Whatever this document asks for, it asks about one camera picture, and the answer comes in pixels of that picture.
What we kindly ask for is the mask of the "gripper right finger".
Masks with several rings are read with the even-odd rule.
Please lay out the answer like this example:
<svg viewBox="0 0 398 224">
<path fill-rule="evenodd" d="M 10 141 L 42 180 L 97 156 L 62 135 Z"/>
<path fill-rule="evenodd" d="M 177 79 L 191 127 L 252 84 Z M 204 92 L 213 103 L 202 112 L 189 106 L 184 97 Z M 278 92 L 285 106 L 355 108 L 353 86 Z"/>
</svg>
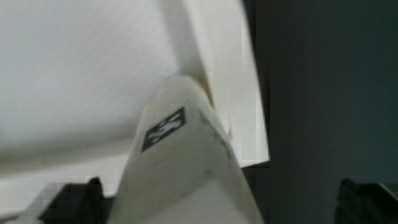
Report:
<svg viewBox="0 0 398 224">
<path fill-rule="evenodd" d="M 398 224 L 398 183 L 340 180 L 333 224 Z"/>
</svg>

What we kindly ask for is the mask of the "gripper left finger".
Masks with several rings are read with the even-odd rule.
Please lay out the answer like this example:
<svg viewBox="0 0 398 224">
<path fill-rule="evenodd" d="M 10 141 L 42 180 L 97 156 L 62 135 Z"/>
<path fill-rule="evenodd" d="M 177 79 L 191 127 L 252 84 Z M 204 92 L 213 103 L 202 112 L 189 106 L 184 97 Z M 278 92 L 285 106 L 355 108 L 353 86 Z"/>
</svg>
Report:
<svg viewBox="0 0 398 224">
<path fill-rule="evenodd" d="M 85 183 L 51 183 L 10 224 L 106 224 L 111 202 L 97 177 Z"/>
</svg>

